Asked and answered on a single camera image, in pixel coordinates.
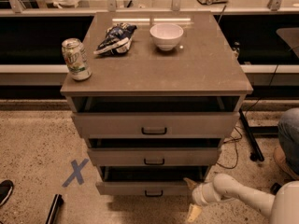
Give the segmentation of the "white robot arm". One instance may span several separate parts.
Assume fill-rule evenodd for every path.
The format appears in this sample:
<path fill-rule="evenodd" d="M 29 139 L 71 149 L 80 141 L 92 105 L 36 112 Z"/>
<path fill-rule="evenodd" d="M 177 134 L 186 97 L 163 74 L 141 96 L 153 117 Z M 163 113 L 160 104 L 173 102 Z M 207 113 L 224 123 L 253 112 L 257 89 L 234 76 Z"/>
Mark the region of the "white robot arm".
<path fill-rule="evenodd" d="M 206 183 L 184 177 L 192 194 L 187 215 L 194 222 L 204 206 L 238 199 L 269 219 L 269 224 L 299 224 L 299 182 L 284 184 L 276 194 L 266 193 L 239 183 L 227 174 L 217 174 Z"/>

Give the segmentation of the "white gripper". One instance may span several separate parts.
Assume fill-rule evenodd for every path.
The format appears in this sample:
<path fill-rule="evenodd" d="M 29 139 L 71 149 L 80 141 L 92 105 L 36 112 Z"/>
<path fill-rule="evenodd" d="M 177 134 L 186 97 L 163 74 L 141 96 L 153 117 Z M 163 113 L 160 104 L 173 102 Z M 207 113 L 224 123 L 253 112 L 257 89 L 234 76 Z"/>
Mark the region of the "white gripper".
<path fill-rule="evenodd" d="M 193 223 L 202 213 L 201 206 L 207 206 L 215 202 L 214 189 L 211 182 L 197 184 L 195 181 L 184 177 L 188 189 L 192 190 L 192 200 L 195 204 L 189 205 L 187 221 Z"/>

